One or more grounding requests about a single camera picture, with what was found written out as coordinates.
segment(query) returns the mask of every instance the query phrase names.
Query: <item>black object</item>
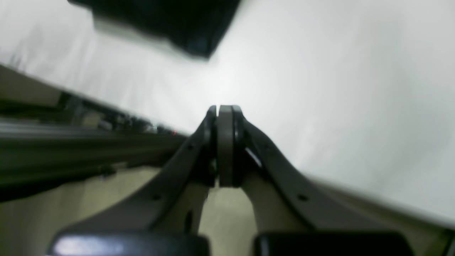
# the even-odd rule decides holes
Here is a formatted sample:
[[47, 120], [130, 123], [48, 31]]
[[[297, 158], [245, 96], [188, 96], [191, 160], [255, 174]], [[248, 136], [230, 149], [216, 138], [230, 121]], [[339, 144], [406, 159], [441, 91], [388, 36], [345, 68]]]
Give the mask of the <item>black object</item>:
[[169, 38], [186, 52], [210, 57], [240, 0], [69, 0], [95, 15]]
[[[106, 142], [115, 141], [112, 136], [106, 137]], [[3, 136], [3, 141], [8, 141], [7, 137]], [[10, 138], [10, 146], [34, 142], [30, 135], [21, 143], [17, 135]], [[146, 148], [164, 147], [163, 141], [151, 139]], [[129, 160], [121, 152], [109, 159], [117, 154], [119, 161]], [[160, 152], [150, 152], [151, 159], [157, 155]], [[12, 159], [9, 165], [17, 161]], [[97, 165], [103, 166], [103, 162], [111, 163], [100, 159]], [[59, 164], [68, 167], [71, 163], [62, 160]], [[5, 168], [0, 171], [5, 179], [15, 175]], [[63, 229], [48, 255], [209, 255], [207, 240], [196, 234], [204, 200], [217, 177], [222, 186], [241, 187], [250, 198], [259, 230], [254, 242], [257, 256], [412, 255], [399, 233], [346, 208], [304, 178], [273, 142], [243, 117], [238, 106], [222, 106], [218, 117], [212, 106], [157, 177], [113, 207]]]

